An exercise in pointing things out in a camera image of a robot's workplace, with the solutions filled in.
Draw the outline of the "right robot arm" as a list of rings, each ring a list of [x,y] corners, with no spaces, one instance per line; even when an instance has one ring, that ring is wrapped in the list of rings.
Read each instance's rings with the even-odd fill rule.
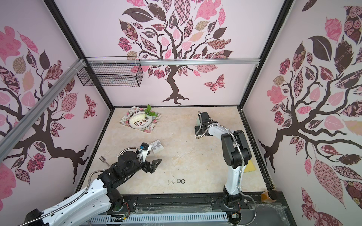
[[[199,112],[195,126],[195,138],[216,137],[222,144],[222,156],[228,165],[228,176],[224,193],[229,197],[240,197],[241,180],[246,166],[252,158],[245,134],[242,130],[231,131],[212,120],[207,112]]]

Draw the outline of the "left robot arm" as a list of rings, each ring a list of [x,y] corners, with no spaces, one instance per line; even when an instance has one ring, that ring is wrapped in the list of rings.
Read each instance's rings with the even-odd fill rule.
[[[93,217],[108,212],[126,211],[130,215],[129,204],[119,193],[118,187],[127,182],[138,171],[154,173],[162,162],[146,160],[152,147],[142,144],[122,150],[117,161],[105,170],[90,174],[86,188],[80,190],[59,204],[44,211],[34,209],[24,221],[25,226],[79,226]]]

